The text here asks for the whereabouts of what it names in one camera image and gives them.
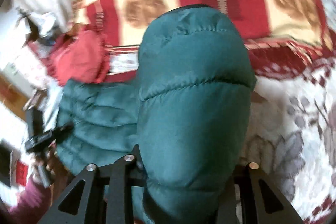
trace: patterned blanket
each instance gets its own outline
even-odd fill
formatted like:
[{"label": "patterned blanket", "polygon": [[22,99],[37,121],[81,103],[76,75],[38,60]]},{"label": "patterned blanket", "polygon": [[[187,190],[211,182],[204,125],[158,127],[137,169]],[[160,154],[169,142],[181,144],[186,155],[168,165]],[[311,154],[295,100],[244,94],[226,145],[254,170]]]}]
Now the patterned blanket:
[{"label": "patterned blanket", "polygon": [[258,76],[241,163],[259,163],[305,223],[323,223],[336,204],[335,0],[79,0],[72,23],[105,36],[109,80],[126,80],[149,23],[196,3],[230,17]]}]

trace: teal down jacket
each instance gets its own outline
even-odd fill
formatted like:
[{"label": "teal down jacket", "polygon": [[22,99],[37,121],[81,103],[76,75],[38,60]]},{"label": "teal down jacket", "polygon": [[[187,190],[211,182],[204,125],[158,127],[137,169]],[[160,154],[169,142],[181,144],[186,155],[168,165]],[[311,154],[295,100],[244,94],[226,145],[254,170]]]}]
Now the teal down jacket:
[{"label": "teal down jacket", "polygon": [[75,128],[58,155],[77,174],[138,143],[148,179],[145,194],[132,189],[135,217],[204,223],[243,145],[256,82],[247,51],[226,15],[202,7],[154,20],[138,58],[129,83],[67,83],[58,125]]}]

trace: wooden surface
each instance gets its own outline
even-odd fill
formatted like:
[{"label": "wooden surface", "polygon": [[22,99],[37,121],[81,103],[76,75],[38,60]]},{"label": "wooden surface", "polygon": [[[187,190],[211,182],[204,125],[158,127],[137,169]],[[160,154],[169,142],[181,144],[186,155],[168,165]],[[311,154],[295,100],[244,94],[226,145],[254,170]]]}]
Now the wooden surface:
[{"label": "wooden surface", "polygon": [[0,102],[25,121],[25,113],[22,108],[27,101],[28,98],[0,72]]}]

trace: floral bedspread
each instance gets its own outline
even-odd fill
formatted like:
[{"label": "floral bedspread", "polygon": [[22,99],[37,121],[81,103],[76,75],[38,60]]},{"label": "floral bedspread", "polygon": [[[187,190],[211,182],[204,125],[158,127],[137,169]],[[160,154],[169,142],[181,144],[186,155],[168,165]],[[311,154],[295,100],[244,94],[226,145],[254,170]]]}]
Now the floral bedspread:
[{"label": "floral bedspread", "polygon": [[[322,0],[335,30],[336,1]],[[258,77],[241,163],[259,163],[305,223],[324,223],[336,204],[336,68],[321,58],[298,77]]]}]

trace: bolt head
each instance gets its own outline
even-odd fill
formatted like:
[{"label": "bolt head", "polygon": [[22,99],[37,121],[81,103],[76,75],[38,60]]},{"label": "bolt head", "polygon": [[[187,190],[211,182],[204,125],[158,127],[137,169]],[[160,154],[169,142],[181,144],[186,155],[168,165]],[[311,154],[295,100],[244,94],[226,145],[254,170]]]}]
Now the bolt head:
[{"label": "bolt head", "polygon": [[95,164],[89,164],[89,165],[86,167],[86,170],[88,170],[88,171],[93,171],[93,170],[96,169],[96,167],[97,167],[97,165],[95,165]]},{"label": "bolt head", "polygon": [[128,154],[124,157],[125,161],[133,161],[135,159],[135,156],[132,154]]},{"label": "bolt head", "polygon": [[259,165],[255,162],[250,162],[249,167],[253,170],[257,170],[259,168]]}]

